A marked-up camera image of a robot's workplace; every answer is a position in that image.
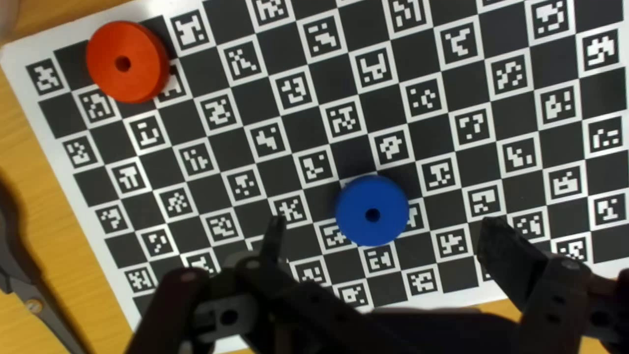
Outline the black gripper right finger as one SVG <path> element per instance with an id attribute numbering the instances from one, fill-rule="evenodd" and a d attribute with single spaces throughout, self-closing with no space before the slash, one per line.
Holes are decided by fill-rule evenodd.
<path id="1" fill-rule="evenodd" d="M 596 338 L 608 354 L 629 354 L 629 269 L 614 279 L 584 261 L 541 252 L 505 218 L 484 218 L 476 257 L 521 311 L 513 354 L 578 354 Z"/>

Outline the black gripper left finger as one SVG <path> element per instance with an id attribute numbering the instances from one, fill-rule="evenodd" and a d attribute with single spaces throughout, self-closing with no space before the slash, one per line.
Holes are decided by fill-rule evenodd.
<path id="1" fill-rule="evenodd" d="M 281 265 L 287 222 L 272 216 L 262 246 L 236 267 L 236 289 L 254 297 L 254 324 L 244 340 L 258 354 L 362 354 L 356 334 L 368 320 L 313 281 L 295 281 Z"/>

